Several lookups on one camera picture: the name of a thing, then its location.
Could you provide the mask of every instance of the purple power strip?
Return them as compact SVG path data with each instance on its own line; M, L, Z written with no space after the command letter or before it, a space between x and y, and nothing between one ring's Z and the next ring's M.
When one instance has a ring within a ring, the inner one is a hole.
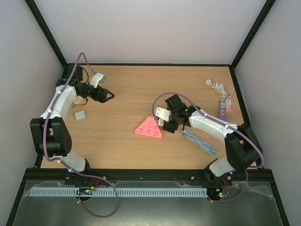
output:
M221 100L220 103L218 104L218 118L229 122L229 117L225 115L225 110L226 110L226 104L225 101Z

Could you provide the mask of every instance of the black metal frame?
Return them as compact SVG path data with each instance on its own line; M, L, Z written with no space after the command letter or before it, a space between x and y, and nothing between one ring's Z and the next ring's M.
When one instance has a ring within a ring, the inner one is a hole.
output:
M55 52L57 58L59 59L60 63L62 64L63 68L65 68L68 64L63 57L54 37L52 36L45 20L42 17L37 5L35 4L34 0L25 0L28 7L30 8L32 14L36 18L40 28L44 32L49 44L51 45L53 51ZM219 64L212 64L212 65L200 65L200 64L91 64L91 65L130 65L130 66L225 66L228 67L230 70L230 74L233 80L233 84L235 87L235 91L238 97L239 106L242 112L242 116L244 122L250 124L249 115L244 103L243 95L241 93L239 83L237 77L235 75L235 68L238 65L239 61L241 60L243 54L245 53L246 49L250 45L252 39L254 38L255 34L259 30L262 22L264 21L265 17L267 16L268 12L272 8L273 4L276 0L267 0L264 4L260 14L258 15L257 19L255 20L250 32L248 33L246 39L244 40L241 48L239 49L236 57L234 58L231 65L219 65ZM62 180L63 176L66 175L68 172L67 169L41 169L42 163L42 155L38 155L34 164L33 168L28 168L25 171L23 180L21 182L19 191L17 193L12 211L9 215L7 226L13 225L16 212L18 209L19 202L22 198L23 191L25 189L26 182L28 180ZM122 181L122 180L139 180L143 178L143 180L147 181L156 181L158 180L166 180L166 181L177 181L180 183L186 183L191 185L205 185L205 187L214 187L204 184L202 180L203 169L197 170L143 170L143 169L91 169L91 175L97 176L106 176L107 179L111 182L114 181ZM284 207L281 202L281 198L277 189L277 185L274 180L274 176L270 169L257 169L257 170L248 170L249 174L249 181L269 181L271 185L271 189L273 195L276 199L276 204L279 210L279 214L282 220L283 225L288 226L289 222L285 214ZM246 176L244 173L235 172L232 174L233 181L244 181Z

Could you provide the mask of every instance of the wooden table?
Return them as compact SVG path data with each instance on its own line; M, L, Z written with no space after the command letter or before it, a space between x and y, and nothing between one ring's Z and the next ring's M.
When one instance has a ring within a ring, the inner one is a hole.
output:
M93 74L84 67L91 78ZM233 87L228 67L101 65L93 68L108 75L105 83L100 85L114 93L115 98L104 104L89 99L87 105L72 105L65 122L72 137L72 147L89 161L92 168L203 169L226 154L223 143L199 129L191 130L218 149L216 156L207 154L197 144L179 135L180 130L174 134L162 131L161 139L140 136L134 130L146 115L151 114L153 101L160 94L171 91L184 94L217 117L219 94L206 85L205 80L222 82L228 91ZM169 97L162 97L156 106L166 107L164 100ZM74 113L81 110L85 111L87 119L76 121ZM235 91L230 122L243 123ZM41 167L63 168L63 165L44 159Z

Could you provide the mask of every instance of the robotic arm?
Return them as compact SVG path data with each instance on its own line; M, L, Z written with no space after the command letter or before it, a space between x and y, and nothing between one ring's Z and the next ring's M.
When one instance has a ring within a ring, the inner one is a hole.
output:
M82 83L81 67L76 68L72 79L62 92L61 90L66 84L73 66L69 65L65 75L56 83L55 95L50 105L40 118L31 120L30 128L36 152L44 155L43 128L47 115L51 113L46 133L48 156L59 159L58 162L64 161L70 169L82 172L89 168L89 164L86 159L80 157L72 148L72 139L64 123L68 110L77 96L90 97L95 101L105 103L114 98L114 94L98 86L98 82L104 82L106 79L105 74L96 73L89 84Z
M178 95L165 100L167 109L157 107L155 116L159 118L162 129L174 133L178 126L201 129L219 139L226 146L226 156L214 160L205 168L205 177L210 183L225 173L245 171L260 156L253 146L230 128L234 128L250 139L262 153L255 134L250 125L241 126L230 124L217 119L203 110L197 111L194 106L187 107Z

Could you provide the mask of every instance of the gray floor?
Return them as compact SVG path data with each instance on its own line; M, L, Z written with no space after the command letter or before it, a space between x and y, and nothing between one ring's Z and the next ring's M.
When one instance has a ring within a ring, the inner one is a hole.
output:
M206 198L120 198L120 207L109 218L89 215L73 197L29 197L22 199L15 226L278 226L282 225L268 182L250 182L241 197L227 203ZM231 187L237 194L240 184ZM115 198L92 197L85 204L97 214L108 214Z

